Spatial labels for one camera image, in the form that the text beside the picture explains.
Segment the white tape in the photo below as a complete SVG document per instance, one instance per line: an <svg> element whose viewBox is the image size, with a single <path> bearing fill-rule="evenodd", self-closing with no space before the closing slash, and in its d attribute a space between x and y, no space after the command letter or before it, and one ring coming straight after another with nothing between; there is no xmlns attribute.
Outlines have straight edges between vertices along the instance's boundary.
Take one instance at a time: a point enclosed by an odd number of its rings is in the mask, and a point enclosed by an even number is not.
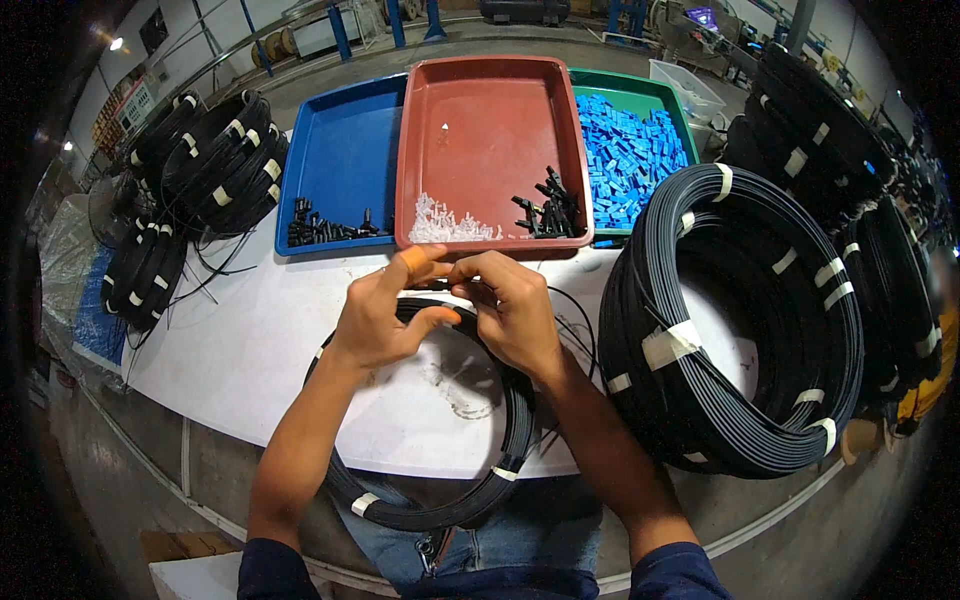
<svg viewBox="0 0 960 600"><path fill-rule="evenodd" d="M824 300L824 310L830 310L830 307L836 304L838 300L846 296L847 294L853 293L853 284L849 281L841 283L837 289L833 290L827 299Z"/></svg>
<svg viewBox="0 0 960 600"><path fill-rule="evenodd" d="M793 152L790 153L790 159L783 165L783 170L786 171L786 174L791 178L794 178L797 177L797 174L800 173L800 170L804 168L805 164L806 153L800 148L794 148Z"/></svg>
<svg viewBox="0 0 960 600"><path fill-rule="evenodd" d="M610 390L611 394L619 394L632 385L634 384L630 380L630 375L628 373L621 373L607 382L607 389Z"/></svg>
<svg viewBox="0 0 960 600"><path fill-rule="evenodd" d="M356 500L353 500L353 504L350 505L350 509L355 515L363 516L363 514L367 511L367 507L379 499L380 498L378 498L375 493L367 492Z"/></svg>
<svg viewBox="0 0 960 600"><path fill-rule="evenodd" d="M830 125L827 125L826 123L821 123L820 129L818 129L817 132L814 133L813 135L813 143L819 146L820 143L824 141L824 138L827 137L828 133L830 133Z"/></svg>
<svg viewBox="0 0 960 600"><path fill-rule="evenodd" d="M926 334L926 337L913 346L917 349L917 356L920 358L929 356L930 352L937 347L937 329L931 326L930 332Z"/></svg>
<svg viewBox="0 0 960 600"><path fill-rule="evenodd" d="M881 391L881 392L893 392L894 388L897 387L897 384L898 384L898 383L900 383L900 374L899 374L899 373L895 373L895 374L894 374L894 378L890 380L890 383L888 383L887 385L881 385L881 386L880 386L880 391Z"/></svg>
<svg viewBox="0 0 960 600"><path fill-rule="evenodd" d="M494 475L502 477L507 481L516 481L516 473L511 470L506 470L505 468L500 468L497 465L490 467L490 470L493 471Z"/></svg>
<svg viewBox="0 0 960 600"><path fill-rule="evenodd" d="M797 396L797 401L793 403L794 408L802 402L819 402L824 403L824 391L817 390L816 388L812 390L804 390L800 392L800 395Z"/></svg>
<svg viewBox="0 0 960 600"><path fill-rule="evenodd" d="M720 193L713 199L714 202L720 202L730 194L730 188L733 185L733 170L722 162L714 162L713 164L723 173L723 183L720 185Z"/></svg>
<svg viewBox="0 0 960 600"><path fill-rule="evenodd" d="M859 251L860 251L860 245L857 244L856 242L853 242L852 244L847 246L845 249L843 249L843 256L841 256L841 258L843 258L844 260L847 260L847 256L850 256L851 252L859 252Z"/></svg>
<svg viewBox="0 0 960 600"><path fill-rule="evenodd" d="M677 323L661 333L651 333L643 340L643 356L651 371L676 362L682 356L696 352L703 342L690 319Z"/></svg>
<svg viewBox="0 0 960 600"><path fill-rule="evenodd" d="M844 270L843 260L840 257L836 257L827 263L827 266L817 272L817 275L813 278L813 282L817 287L824 287L824 284L830 281L830 278L835 276Z"/></svg>
<svg viewBox="0 0 960 600"><path fill-rule="evenodd" d="M223 185L217 186L217 189L213 190L213 200L220 206L226 206L233 202L233 198L227 195Z"/></svg>
<svg viewBox="0 0 960 600"><path fill-rule="evenodd" d="M833 450L833 445L837 442L837 424L833 421L833 419L827 417L826 419L820 419L816 422L812 422L810 425L804 427L804 431L810 427L816 427L818 425L827 430L827 451L824 452L824 456L827 456L830 454L830 451Z"/></svg>
<svg viewBox="0 0 960 600"><path fill-rule="evenodd" d="M244 136L244 133L246 133L246 132L243 130L243 124L240 123L240 121L237 121L236 119L233 119L232 121L230 121L230 124L227 125L227 127L233 127L234 129L236 129L236 130L237 130L237 133L240 134L240 137L243 137L243 136Z"/></svg>
<svg viewBox="0 0 960 600"><path fill-rule="evenodd" d="M276 181L276 178L280 177L280 172L283 169L271 158L267 161L267 164L263 165L263 170L270 174L270 179Z"/></svg>
<svg viewBox="0 0 960 600"><path fill-rule="evenodd" d="M684 237L685 235L687 235L688 233L690 233L690 230L693 229L693 222L694 222L695 220L696 220L696 219L695 219L694 216L693 216L693 211L692 211L692 210L688 210L688 211L685 212L684 214L680 215L680 222L681 222L681 223L683 224L683 226L684 226L684 230L681 231L681 233L680 233L680 236L681 236L681 237Z"/></svg>
<svg viewBox="0 0 960 600"><path fill-rule="evenodd" d="M778 260L777 263L773 266L774 273L779 275L784 271L786 271L786 268L793 263L795 258L797 258L796 250L791 248L790 250L786 251L786 254L783 255L783 258Z"/></svg>

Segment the factory floor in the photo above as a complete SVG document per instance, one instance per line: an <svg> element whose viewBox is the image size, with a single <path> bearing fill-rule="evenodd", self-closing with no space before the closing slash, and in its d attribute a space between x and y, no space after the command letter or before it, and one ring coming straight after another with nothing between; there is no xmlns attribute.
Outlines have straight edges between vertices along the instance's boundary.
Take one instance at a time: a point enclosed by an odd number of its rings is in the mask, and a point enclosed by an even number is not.
<svg viewBox="0 0 960 600"><path fill-rule="evenodd" d="M578 28L545 30L494 28L477 22L447 27L448 43L414 45L393 51L389 38L346 64L297 67L296 77L272 84L266 93L281 130L293 127L300 103L340 85L389 75L417 60L458 55L524 54L557 57L570 66L619 71L645 77L643 55L601 45ZM419 39L424 30L408 32ZM703 79L728 103L728 119L742 110L746 92ZM182 417L134 391L124 396L95 391L107 412L164 474L182 486ZM138 532L210 531L198 516L158 484L108 427L79 391L56 395L35 420L59 446L62 464L95 539L97 560L118 597L155 598L141 558ZM801 508L756 538L713 561L720 581L738 598L849 598L870 573L897 533L911 498L924 480L927 457L938 422L927 419L893 454L865 456L843 468ZM248 495L262 449L193 423L189 443L189 487L199 504L245 526ZM776 509L816 480L838 460L834 450L818 468L774 481L741 481L671 471L678 495L700 541L708 544ZM54 493L69 494L69 482L57 480ZM78 532L90 538L88 532ZM318 494L301 528L304 554L359 571L375 573L334 513ZM626 535L611 514L603 522L597 577L628 571ZM618 592L611 597L626 597Z"/></svg>

